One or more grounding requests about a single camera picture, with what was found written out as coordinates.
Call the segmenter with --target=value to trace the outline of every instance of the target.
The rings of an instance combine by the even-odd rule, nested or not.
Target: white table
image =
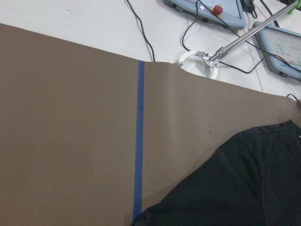
[[[180,39],[194,20],[193,16],[175,11],[164,5],[163,0],[130,2],[143,21],[146,36],[155,50],[156,61],[176,62],[186,52]],[[265,2],[273,13],[285,6],[276,0]],[[259,0],[254,3],[257,20],[268,18],[269,14]],[[0,5],[0,23],[151,61],[137,20],[124,0],[1,0]],[[247,26],[238,32],[240,35],[250,29],[255,21],[247,13],[245,18]],[[301,12],[295,10],[291,15],[278,19],[278,22],[282,28],[301,33],[298,26],[300,18]],[[214,53],[235,39],[234,34],[220,25],[198,21],[187,33],[185,45],[190,49]],[[249,71],[261,57],[261,52],[244,43],[232,50],[223,61]],[[192,57],[183,68],[204,75],[206,66],[197,57]],[[293,93],[301,98],[301,82],[271,73],[265,62],[250,74],[221,67],[217,80],[280,96]]]

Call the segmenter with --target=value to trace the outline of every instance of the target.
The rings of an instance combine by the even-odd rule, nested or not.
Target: blue painter's tape
[[[136,123],[136,154],[134,181],[134,221],[142,211],[142,168],[143,168],[143,111],[144,111],[144,61],[139,61]]]

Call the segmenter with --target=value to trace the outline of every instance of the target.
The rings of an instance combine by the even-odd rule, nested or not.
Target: cable
[[[257,19],[257,13],[254,9],[254,11],[251,11],[251,9],[249,8],[250,12],[251,12],[251,15],[253,16],[254,19]]]
[[[147,43],[147,44],[149,45],[149,47],[151,48],[151,52],[152,52],[152,60],[153,60],[153,62],[156,62],[156,60],[155,60],[154,49],[152,48],[150,42],[147,40],[147,38],[146,38],[146,36],[145,36],[144,29],[143,29],[143,25],[142,25],[142,21],[141,21],[140,17],[136,14],[136,12],[134,11],[134,9],[133,9],[131,3],[130,3],[128,0],[127,0],[127,3],[128,3],[128,5],[130,6],[130,8],[131,8],[133,14],[135,15],[135,17],[136,17],[136,18],[139,20],[139,22],[140,22],[140,26],[141,26],[142,35],[143,35],[143,37],[144,37],[144,40],[146,41],[146,43]]]
[[[223,65],[227,65],[227,66],[229,66],[229,67],[231,67],[231,68],[233,68],[233,69],[236,69],[236,70],[239,70],[240,72],[242,72],[242,73],[245,73],[245,74],[249,74],[249,73],[251,73],[252,71],[254,71],[255,70],[255,68],[266,58],[266,57],[268,57],[269,55],[266,55],[264,58],[262,58],[255,66],[254,66],[254,68],[252,69],[252,70],[250,70],[249,72],[246,72],[246,71],[244,71],[244,70],[242,70],[242,69],[240,69],[240,68],[238,68],[238,67],[235,67],[235,66],[232,66],[232,65],[229,65],[229,64],[226,64],[226,63],[224,63],[224,62],[222,62],[222,61],[220,61],[220,63],[221,64],[223,64]]]
[[[263,1],[263,0],[259,0],[259,1],[263,4],[263,6],[266,8],[266,10],[269,12],[269,14],[272,16],[273,14],[272,14],[271,10],[270,10],[269,7],[264,3],[264,1]],[[275,23],[275,26],[276,26],[276,27],[280,27],[279,24],[278,24],[278,22],[277,22],[276,20],[274,20],[274,23]]]
[[[294,94],[287,94],[287,96],[286,97],[289,97],[289,96],[292,96],[296,101],[298,101],[298,99],[297,99],[297,97],[295,97],[295,95]]]
[[[196,9],[197,9],[197,15],[196,18],[194,19],[194,21],[192,22],[192,24],[189,25],[189,27],[186,29],[186,31],[184,32],[184,35],[182,36],[182,46],[184,47],[184,49],[186,49],[187,51],[190,51],[185,45],[184,45],[184,37],[187,33],[187,31],[191,28],[191,26],[194,25],[194,23],[197,21],[198,19],[198,1],[196,1]]]
[[[233,33],[233,34],[235,34],[236,36],[238,36],[238,37],[240,37],[238,34],[236,34],[230,27],[229,27],[229,25],[227,25],[226,24],[226,22],[224,22],[221,18],[219,18],[213,11],[211,11],[201,0],[197,0],[196,1],[196,9],[197,9],[197,13],[198,13],[198,5],[197,5],[197,3],[198,2],[200,2],[209,12],[211,12],[211,14],[213,14],[216,18],[218,18],[220,21],[222,21],[222,23]],[[187,33],[187,31],[191,28],[191,26],[195,23],[195,21],[186,29],[186,31],[185,31],[185,33],[184,33],[184,36],[185,36],[185,34]],[[257,49],[259,49],[259,50],[261,50],[262,52],[265,52],[265,53],[267,53],[268,55],[266,55],[264,58],[266,58],[267,56],[273,56],[273,57],[275,57],[275,58],[277,58],[278,60],[280,60],[281,62],[283,62],[284,64],[286,64],[287,66],[289,66],[289,67],[291,67],[291,68],[293,68],[294,70],[296,70],[297,72],[299,72],[299,73],[301,73],[301,70],[299,70],[299,69],[297,69],[297,68],[294,68],[293,66],[291,66],[287,61],[285,61],[282,57],[280,57],[280,56],[278,56],[278,55],[276,55],[276,54],[272,54],[272,53],[269,53],[269,52],[267,52],[267,51],[265,51],[265,50],[263,50],[263,49],[261,49],[261,48],[259,48],[259,47],[257,47],[257,46],[255,46],[255,45],[253,45],[252,43],[250,43],[250,42],[248,42],[248,41],[245,41],[246,43],[248,43],[249,45],[251,45],[251,46],[253,46],[253,47],[255,47],[255,48],[257,48]],[[227,66],[229,66],[229,67],[232,67],[232,68],[234,68],[234,69],[237,69],[237,70],[239,70],[239,71],[241,71],[241,72],[245,72],[245,71],[243,71],[242,69],[239,69],[239,68],[237,68],[237,67],[235,67],[235,66],[232,66],[232,65],[227,65]]]

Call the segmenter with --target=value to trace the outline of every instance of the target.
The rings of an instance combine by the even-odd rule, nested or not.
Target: black shirt
[[[300,226],[301,129],[252,128],[221,145],[135,226]]]

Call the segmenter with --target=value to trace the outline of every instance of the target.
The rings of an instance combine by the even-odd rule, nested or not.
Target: emergency stop button
[[[217,16],[219,16],[220,14],[222,14],[222,7],[216,5],[216,6],[213,8],[213,12],[214,12]]]

